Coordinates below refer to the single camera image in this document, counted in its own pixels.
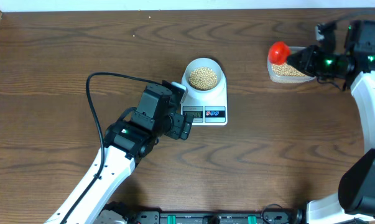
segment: red ball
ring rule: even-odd
[[[269,61],[276,65],[282,65],[291,54],[289,47],[283,42],[274,43],[269,50]]]

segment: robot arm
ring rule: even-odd
[[[101,177],[82,198],[74,211],[67,218],[67,223],[93,223],[117,187],[129,177],[135,169],[135,160],[127,159],[126,153],[114,146],[105,148],[105,166]],[[68,196],[63,205],[45,222],[60,223],[77,198],[86,189],[99,169],[100,150],[88,172]]]
[[[318,25],[322,46],[311,45],[287,63],[318,81],[346,80],[343,89],[351,89],[359,109],[365,155],[342,177],[337,194],[308,203],[309,224],[375,220],[375,21],[351,22],[344,54],[333,53],[335,29],[332,22]]]
[[[178,83],[163,81],[162,85],[148,84],[139,106],[126,110],[107,129],[103,141],[104,157],[102,158],[100,149],[80,183],[45,223],[93,223],[110,196],[126,177],[132,174],[139,161],[151,152],[161,135],[186,140],[190,134],[193,116],[177,113],[186,93],[186,88]],[[125,121],[125,117],[130,112],[132,112],[131,120]],[[104,166],[100,172],[102,160]],[[92,182],[98,173],[100,176]]]
[[[364,153],[375,149],[375,71],[360,73],[351,86],[364,135]]]

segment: clear plastic tray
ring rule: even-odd
[[[295,53],[298,50],[302,50],[304,48],[305,47],[289,47],[289,49],[291,50],[291,53]],[[270,79],[276,83],[304,83],[304,82],[312,81],[315,78],[315,77],[310,77],[310,76],[293,77],[293,76],[288,76],[288,75],[278,75],[273,71],[272,64],[269,61],[269,57],[267,57],[267,69],[270,74]]]

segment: wire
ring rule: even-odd
[[[346,20],[346,19],[349,19],[349,18],[352,18],[352,17],[356,17],[356,16],[360,16],[360,15],[375,15],[375,11],[358,11],[358,12],[352,12],[352,13],[349,13],[345,16],[342,16],[336,20],[334,20],[333,22],[340,22],[340,21],[343,21],[343,20]]]
[[[137,110],[136,107],[131,107],[131,108],[126,109],[126,110],[120,115],[120,117],[118,118],[117,121],[122,121],[124,118],[126,118],[126,116],[127,116],[128,114],[130,114],[132,111],[135,111],[135,110]]]
[[[268,206],[266,206],[266,207],[264,207],[264,209],[262,210],[262,212],[261,212],[261,219],[263,220],[263,222],[266,222],[267,224],[271,224],[271,223],[269,223],[264,217],[263,217],[263,215],[264,215],[264,212],[266,211],[266,209],[268,209],[269,207],[271,207],[271,206],[277,206],[277,207],[280,207],[281,208],[281,210],[288,216],[288,220],[287,220],[287,222],[285,222],[285,223],[281,223],[281,224],[287,224],[287,223],[289,223],[290,222],[290,217],[289,217],[289,215],[284,211],[284,209],[281,207],[281,205],[279,205],[279,204],[270,204],[270,205],[268,205]]]
[[[114,77],[128,78],[128,79],[131,79],[131,80],[136,80],[136,81],[141,81],[141,82],[147,82],[147,83],[153,83],[153,84],[160,85],[159,83],[151,81],[151,80],[146,80],[146,79],[143,79],[143,78],[131,77],[129,75],[123,75],[123,74],[118,74],[118,73],[111,73],[111,72],[95,72],[95,73],[92,73],[88,77],[88,79],[86,79],[86,97],[88,99],[89,107],[90,107],[90,110],[92,111],[93,119],[95,121],[97,130],[98,130],[98,133],[99,133],[99,139],[100,139],[100,149],[101,149],[100,166],[99,166],[99,170],[98,170],[97,174],[93,177],[93,180],[89,183],[89,185],[86,187],[86,189],[82,192],[82,194],[78,197],[78,199],[75,201],[75,203],[71,206],[71,208],[66,213],[66,215],[64,216],[64,218],[60,222],[60,224],[65,224],[67,222],[67,218],[69,218],[69,216],[74,211],[74,209],[76,208],[76,206],[81,202],[82,198],[86,195],[86,193],[88,193],[88,191],[92,187],[92,185],[96,182],[97,179],[101,179],[100,173],[101,173],[101,171],[103,170],[103,167],[104,167],[104,140],[103,140],[103,133],[101,132],[101,127],[100,127],[99,119],[98,119],[98,116],[96,114],[95,107],[93,106],[93,102],[92,102],[92,99],[91,99],[91,96],[90,96],[90,90],[89,90],[90,80],[91,80],[91,78],[93,76],[96,76],[96,75],[109,75],[109,76],[114,76]]]
[[[327,22],[326,24],[324,24],[324,26],[322,26],[320,31],[327,30],[328,28],[334,27],[335,24],[340,22],[340,21],[343,21],[343,20],[346,20],[346,19],[349,19],[349,18],[352,18],[352,17],[360,16],[360,15],[365,15],[365,14],[375,15],[375,11],[358,11],[358,12],[349,13],[345,16],[342,16],[342,17],[339,17],[339,18],[335,19],[334,21]]]
[[[337,89],[341,90],[341,88],[335,82],[320,82],[320,77],[317,77],[317,82],[319,84],[331,84],[331,85],[335,86]]]

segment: green connector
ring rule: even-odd
[[[256,224],[256,217],[255,216],[248,216],[248,224]]]
[[[175,215],[168,215],[168,224],[176,224],[176,216]]]

